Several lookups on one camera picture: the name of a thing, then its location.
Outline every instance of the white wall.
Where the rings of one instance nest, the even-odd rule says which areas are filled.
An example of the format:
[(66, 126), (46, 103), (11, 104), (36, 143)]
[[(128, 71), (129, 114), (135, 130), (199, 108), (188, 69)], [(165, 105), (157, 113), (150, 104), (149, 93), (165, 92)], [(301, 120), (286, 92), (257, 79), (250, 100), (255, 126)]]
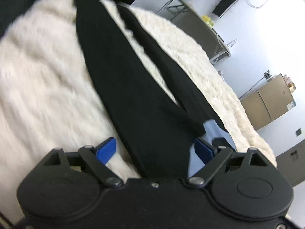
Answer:
[[(135, 0), (139, 6), (157, 12), (168, 0)], [(200, 15), (211, 15), (220, 0), (186, 0)], [(265, 0), (250, 0), (260, 5)], [(215, 30), (228, 43), (238, 39), (232, 56), (220, 60), (225, 81), (240, 97), (270, 70), (291, 77), (296, 85), (296, 107), (261, 128), (258, 133), (279, 155), (305, 139), (305, 3), (303, 0), (269, 0), (254, 9), (240, 0), (226, 14), (215, 20)], [(295, 131), (303, 133), (296, 137)], [(295, 187), (295, 199), (289, 211), (294, 221), (305, 226), (305, 182)]]

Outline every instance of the metal screw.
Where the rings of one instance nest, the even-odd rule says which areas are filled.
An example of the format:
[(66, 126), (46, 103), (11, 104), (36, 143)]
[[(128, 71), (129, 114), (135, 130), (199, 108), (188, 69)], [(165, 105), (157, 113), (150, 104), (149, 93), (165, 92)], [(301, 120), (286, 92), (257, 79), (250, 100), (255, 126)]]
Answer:
[(111, 186), (118, 186), (122, 183), (122, 180), (117, 177), (109, 177), (107, 178), (106, 183), (110, 184)]
[(150, 184), (153, 188), (158, 188), (160, 186), (160, 184), (156, 183), (156, 182), (152, 182)]
[(189, 183), (192, 185), (195, 185), (195, 186), (199, 186), (199, 185), (204, 184), (204, 179), (201, 177), (191, 177), (189, 179)]
[(286, 226), (283, 224), (279, 224), (276, 229), (286, 229)]

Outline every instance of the white fluffy blanket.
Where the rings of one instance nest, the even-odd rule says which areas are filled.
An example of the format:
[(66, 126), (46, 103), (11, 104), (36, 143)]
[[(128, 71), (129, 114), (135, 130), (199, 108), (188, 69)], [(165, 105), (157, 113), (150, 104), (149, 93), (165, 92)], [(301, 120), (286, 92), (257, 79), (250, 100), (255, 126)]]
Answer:
[[(115, 4), (101, 2), (143, 65), (174, 100), (158, 69), (125, 29)], [(139, 8), (131, 10), (205, 95), (237, 150), (257, 147), (276, 165), (272, 150), (254, 131), (235, 93), (202, 48), (169, 21)], [(0, 211), (13, 222), (22, 218), (18, 184), (54, 147), (77, 151), (113, 136), (118, 151), (107, 166), (124, 180), (139, 177), (91, 84), (75, 18), (73, 0), (39, 0), (0, 41)]]

